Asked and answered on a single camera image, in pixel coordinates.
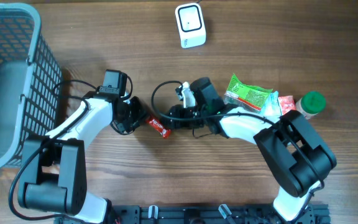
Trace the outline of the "red Nescafe coffee stick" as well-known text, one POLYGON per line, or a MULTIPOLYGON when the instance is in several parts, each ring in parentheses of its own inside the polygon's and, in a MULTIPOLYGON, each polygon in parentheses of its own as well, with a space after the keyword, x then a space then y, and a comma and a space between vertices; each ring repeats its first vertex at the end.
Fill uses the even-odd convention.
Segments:
POLYGON ((154 116, 149 116, 146 119, 146 123, 153 127, 164 139, 168 138, 171 134, 171 130, 163 126, 163 124, 154 116))

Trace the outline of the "green snack bag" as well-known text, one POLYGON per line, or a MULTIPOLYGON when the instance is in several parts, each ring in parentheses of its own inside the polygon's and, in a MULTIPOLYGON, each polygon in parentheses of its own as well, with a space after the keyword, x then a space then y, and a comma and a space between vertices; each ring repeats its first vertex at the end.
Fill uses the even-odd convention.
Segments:
POLYGON ((225 104, 235 104, 251 112, 259 113, 271 92, 273 92, 272 89, 243 84, 233 73, 223 100, 225 104))

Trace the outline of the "light blue snack packet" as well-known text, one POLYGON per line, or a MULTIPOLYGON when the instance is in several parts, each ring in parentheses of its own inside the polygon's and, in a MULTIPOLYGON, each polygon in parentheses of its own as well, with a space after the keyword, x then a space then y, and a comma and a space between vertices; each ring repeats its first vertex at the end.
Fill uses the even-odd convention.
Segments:
POLYGON ((267 97, 260 114, 264 116, 281 116, 282 112, 278 103, 278 91, 272 92, 267 97))

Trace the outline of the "small orange box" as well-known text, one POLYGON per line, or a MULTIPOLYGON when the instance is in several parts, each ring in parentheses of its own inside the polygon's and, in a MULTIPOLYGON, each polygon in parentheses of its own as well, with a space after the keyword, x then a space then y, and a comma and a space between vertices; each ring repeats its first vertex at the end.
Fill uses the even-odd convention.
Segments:
POLYGON ((288 113, 291 110, 296 110, 295 101, 294 101, 292 95, 279 96, 278 104, 279 104, 282 115, 288 113))

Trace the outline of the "green lid jar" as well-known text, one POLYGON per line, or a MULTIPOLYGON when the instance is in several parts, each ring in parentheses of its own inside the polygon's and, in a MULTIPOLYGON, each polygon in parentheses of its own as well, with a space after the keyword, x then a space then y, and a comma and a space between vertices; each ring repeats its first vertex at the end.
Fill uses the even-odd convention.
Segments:
POLYGON ((311 119, 326 107, 325 97, 318 91, 310 91, 301 97, 296 103, 295 108, 306 119, 311 119))

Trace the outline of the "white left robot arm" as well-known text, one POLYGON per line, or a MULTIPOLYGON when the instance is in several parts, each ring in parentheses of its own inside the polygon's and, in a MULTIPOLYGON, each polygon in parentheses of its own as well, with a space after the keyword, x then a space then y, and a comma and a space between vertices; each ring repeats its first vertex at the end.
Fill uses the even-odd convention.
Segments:
POLYGON ((85 151, 106 126, 129 135, 146 117, 147 111, 136 96, 88 92, 61 125, 25 140, 22 165, 9 192, 11 212, 23 220, 35 220, 15 209, 16 194, 20 207, 47 212, 46 219, 119 223, 111 201, 87 189, 85 151))

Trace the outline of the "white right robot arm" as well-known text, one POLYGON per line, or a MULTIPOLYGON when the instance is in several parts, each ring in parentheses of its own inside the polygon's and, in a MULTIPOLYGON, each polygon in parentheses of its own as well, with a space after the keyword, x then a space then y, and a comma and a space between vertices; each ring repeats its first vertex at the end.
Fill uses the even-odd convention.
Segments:
POLYGON ((296 110, 282 116, 262 116, 234 104, 217 111, 207 106, 175 105, 162 123, 170 129, 207 126, 213 134, 257 145, 280 186, 273 208, 288 223, 299 220, 337 165, 332 150, 296 110))

